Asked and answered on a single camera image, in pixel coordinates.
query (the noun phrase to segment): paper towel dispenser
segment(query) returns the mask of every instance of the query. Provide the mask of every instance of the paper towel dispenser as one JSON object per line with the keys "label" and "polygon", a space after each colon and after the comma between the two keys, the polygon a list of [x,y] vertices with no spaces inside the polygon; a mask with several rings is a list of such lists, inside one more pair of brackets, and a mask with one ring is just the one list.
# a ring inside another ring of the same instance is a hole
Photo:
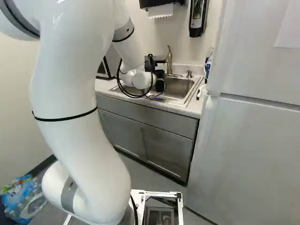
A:
{"label": "paper towel dispenser", "polygon": [[140,0],[140,7],[147,10],[153,6],[161,6],[176,2],[180,3],[182,6],[186,4],[186,0]]}

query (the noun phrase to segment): sink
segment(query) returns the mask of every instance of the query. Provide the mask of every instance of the sink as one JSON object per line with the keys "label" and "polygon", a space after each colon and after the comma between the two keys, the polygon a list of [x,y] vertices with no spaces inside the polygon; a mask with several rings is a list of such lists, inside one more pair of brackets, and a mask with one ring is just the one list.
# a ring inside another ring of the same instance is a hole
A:
{"label": "sink", "polygon": [[[152,87],[150,92],[147,94],[147,97],[153,101],[186,107],[188,104],[187,100],[190,100],[189,97],[191,93],[195,90],[195,87],[202,79],[202,76],[195,76],[189,79],[179,76],[165,76],[166,89],[164,93],[161,94],[161,92],[156,92],[155,87]],[[129,87],[125,84],[122,84],[122,86],[129,93],[135,95],[142,94],[142,91],[135,87]],[[123,94],[118,86],[110,89],[109,91]]]}

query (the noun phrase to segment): white refrigerator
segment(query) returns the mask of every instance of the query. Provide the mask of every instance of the white refrigerator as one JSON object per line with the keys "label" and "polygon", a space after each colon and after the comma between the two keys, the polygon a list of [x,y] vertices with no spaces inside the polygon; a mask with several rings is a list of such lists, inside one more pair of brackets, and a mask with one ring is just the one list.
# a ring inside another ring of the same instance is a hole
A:
{"label": "white refrigerator", "polygon": [[300,224],[300,1],[228,0],[186,205],[219,225]]}

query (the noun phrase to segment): faucet handle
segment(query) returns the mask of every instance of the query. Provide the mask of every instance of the faucet handle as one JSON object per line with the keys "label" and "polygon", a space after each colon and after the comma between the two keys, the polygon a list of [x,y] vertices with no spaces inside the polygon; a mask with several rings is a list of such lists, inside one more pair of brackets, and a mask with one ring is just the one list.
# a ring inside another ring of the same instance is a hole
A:
{"label": "faucet handle", "polygon": [[186,77],[186,78],[193,78],[193,76],[192,76],[193,71],[187,69],[187,70],[185,71],[185,73],[187,74],[187,77]]}

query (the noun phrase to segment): gray band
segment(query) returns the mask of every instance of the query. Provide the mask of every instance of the gray band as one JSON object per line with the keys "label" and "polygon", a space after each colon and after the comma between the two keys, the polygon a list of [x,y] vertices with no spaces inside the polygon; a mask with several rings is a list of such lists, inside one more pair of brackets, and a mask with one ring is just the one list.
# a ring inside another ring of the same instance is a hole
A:
{"label": "gray band", "polygon": [[39,39],[39,30],[29,23],[16,7],[13,0],[0,0],[0,9],[6,18],[21,32]]}
{"label": "gray band", "polygon": [[73,199],[78,186],[70,176],[67,178],[65,186],[61,192],[60,202],[62,207],[68,212],[74,213]]}
{"label": "gray band", "polygon": [[129,38],[133,31],[135,30],[135,27],[129,18],[128,22],[121,28],[114,31],[112,42],[121,42]]}

